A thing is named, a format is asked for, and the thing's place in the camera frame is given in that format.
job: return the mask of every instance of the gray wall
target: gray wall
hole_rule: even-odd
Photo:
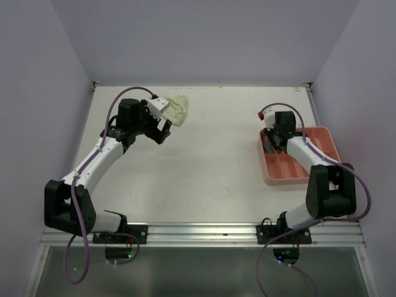
[[[312,82],[358,0],[51,0],[107,84]]]
[[[21,296],[43,231],[43,189],[70,169],[90,80],[49,1],[0,2],[0,296]]]
[[[394,0],[361,0],[314,83],[321,124],[372,192],[361,226],[383,296],[396,292],[395,13]]]

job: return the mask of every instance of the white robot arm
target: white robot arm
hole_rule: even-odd
[[[276,234],[314,220],[353,214],[356,210],[355,177],[331,163],[337,161],[321,152],[307,135],[304,137],[302,132],[296,131],[294,112],[275,112],[267,108],[259,117],[265,121],[264,133],[272,146],[296,159],[309,173],[305,203],[280,215]]]
[[[75,207],[70,199],[71,186],[77,177],[75,194],[87,234],[124,232],[127,228],[126,216],[107,210],[95,210],[91,200],[93,190],[110,166],[135,142],[137,135],[144,134],[158,144],[170,135],[170,121],[166,121],[161,131],[157,128],[161,114],[168,105],[168,100],[163,97],[150,101],[121,100],[118,115],[110,120],[107,131],[101,133],[90,154],[62,180],[51,180],[45,186],[45,225],[81,236]]]

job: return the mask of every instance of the purple cable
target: purple cable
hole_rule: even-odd
[[[367,196],[367,206],[366,206],[366,209],[364,210],[364,212],[363,212],[361,215],[358,215],[358,216],[355,217],[355,218],[324,218],[324,219],[322,219],[322,220],[316,220],[316,221],[313,221],[312,223],[309,223],[309,224],[307,224],[307,225],[298,227],[298,228],[293,229],[293,230],[291,230],[291,231],[288,231],[288,232],[286,232],[286,233],[284,233],[284,234],[281,234],[281,235],[279,235],[279,236],[277,236],[277,237],[274,237],[274,238],[272,238],[268,243],[266,243],[266,244],[262,247],[262,249],[261,249],[261,251],[260,251],[260,254],[259,254],[259,256],[257,257],[257,260],[256,260],[256,280],[257,280],[257,284],[259,285],[259,287],[260,287],[260,289],[261,289],[261,292],[264,294],[265,297],[269,297],[269,295],[268,295],[268,293],[266,292],[266,290],[264,289],[264,287],[263,287],[263,285],[261,284],[261,281],[260,281],[259,264],[260,264],[260,260],[261,260],[261,257],[262,257],[262,255],[263,255],[265,249],[266,249],[270,244],[276,242],[277,240],[279,240],[279,239],[281,239],[281,238],[284,238],[284,237],[286,237],[286,236],[292,235],[292,234],[294,234],[294,233],[296,233],[296,232],[299,232],[299,231],[301,231],[301,230],[304,230],[304,229],[306,229],[306,228],[310,228],[310,227],[312,227],[312,226],[315,226],[315,225],[319,224],[320,222],[355,222],[355,221],[357,221],[357,220],[360,220],[360,219],[364,218],[364,217],[369,213],[369,211],[370,211],[370,209],[371,209],[371,194],[370,194],[370,191],[369,191],[369,189],[368,189],[367,184],[366,184],[366,183],[363,181],[363,179],[362,179],[359,175],[357,175],[357,174],[355,173],[355,171],[353,171],[351,168],[349,168],[349,167],[347,167],[347,166],[345,166],[345,165],[343,165],[343,164],[341,164],[341,163],[339,163],[339,162],[337,162],[337,161],[335,161],[335,160],[326,158],[326,157],[323,156],[320,152],[318,152],[309,142],[306,141],[306,133],[305,133],[305,125],[304,125],[303,117],[301,116],[301,114],[298,112],[298,110],[297,110],[296,108],[294,108],[293,106],[291,106],[291,105],[289,105],[289,104],[286,104],[286,103],[272,103],[272,104],[269,104],[269,105],[267,105],[266,107],[264,107],[264,108],[261,110],[261,112],[263,112],[264,110],[266,110],[268,107],[271,107],[271,106],[274,106],[274,105],[282,105],[282,106],[289,107],[290,109],[292,109],[292,110],[297,114],[297,116],[299,117],[299,120],[300,120],[300,122],[301,122],[301,130],[302,130],[302,133],[303,133],[303,140],[304,140],[305,144],[306,144],[306,145],[307,145],[318,157],[320,157],[321,159],[323,159],[323,160],[326,161],[326,162],[329,162],[329,163],[331,163],[331,164],[333,164],[333,165],[335,165],[335,166],[339,166],[339,167],[341,167],[341,168],[347,170],[347,172],[351,173],[351,174],[361,183],[361,185],[363,186],[363,189],[364,189],[364,191],[365,191],[365,193],[366,193],[366,196]],[[291,268],[293,268],[293,269],[295,269],[295,270],[301,272],[301,273],[304,274],[306,277],[308,277],[309,281],[310,281],[310,282],[313,284],[313,286],[314,286],[314,289],[315,289],[315,297],[318,297],[318,296],[319,296],[319,293],[318,293],[317,285],[316,285],[314,279],[313,279],[308,273],[306,273],[305,271],[303,271],[303,270],[302,270],[301,268],[299,268],[299,267],[296,267],[296,266],[293,265],[293,266],[291,266]]]
[[[84,223],[84,219],[82,217],[82,213],[81,213],[81,209],[79,206],[79,203],[77,201],[77,197],[75,195],[75,184],[77,183],[78,180],[78,176],[81,174],[81,172],[83,172],[83,170],[88,166],[89,163],[91,163],[91,161],[98,155],[98,153],[100,152],[100,149],[103,148],[103,146],[105,145],[105,141],[106,141],[106,136],[107,136],[107,130],[108,130],[108,123],[110,120],[110,115],[111,115],[111,111],[113,110],[114,105],[116,104],[116,102],[121,98],[122,95],[124,95],[126,92],[131,91],[131,90],[143,90],[148,92],[151,96],[154,96],[153,92],[151,92],[149,89],[147,88],[143,88],[143,87],[130,87],[130,88],[126,88],[125,90],[123,90],[121,93],[119,93],[117,95],[117,97],[113,100],[113,102],[110,105],[109,111],[107,112],[107,117],[106,117],[106,124],[105,124],[105,130],[103,132],[103,138],[101,140],[101,143],[99,145],[98,150],[96,150],[88,159],[87,161],[84,162],[84,164],[77,170],[77,174],[76,176],[73,178],[72,180],[72,184],[71,184],[71,197],[73,200],[73,204],[74,204],[74,208],[75,208],[75,212],[77,214],[77,218],[79,220],[79,224],[81,227],[81,235],[82,235],[82,239],[84,241],[84,248],[85,248],[85,265],[84,265],[84,270],[80,276],[80,278],[73,279],[70,275],[69,272],[67,271],[67,257],[69,255],[69,250],[70,250],[70,246],[75,238],[75,235],[72,236],[72,238],[69,240],[67,246],[66,246],[66,250],[63,256],[63,271],[65,274],[65,277],[67,279],[67,281],[71,284],[78,284],[80,282],[82,282],[82,280],[87,276],[87,272],[88,272],[88,268],[89,268],[89,245],[88,245],[88,237],[87,237],[87,230],[84,228],[85,223]],[[129,259],[128,261],[122,262],[121,264],[126,264],[126,263],[130,263],[130,261],[132,261],[133,259],[135,259],[137,253],[139,252],[139,240],[137,240],[136,237],[134,237],[133,235],[127,234],[127,233],[108,233],[109,235],[115,235],[115,236],[128,236],[131,238],[134,238],[134,240],[136,240],[137,242],[137,252],[135,254],[135,256],[132,259]]]

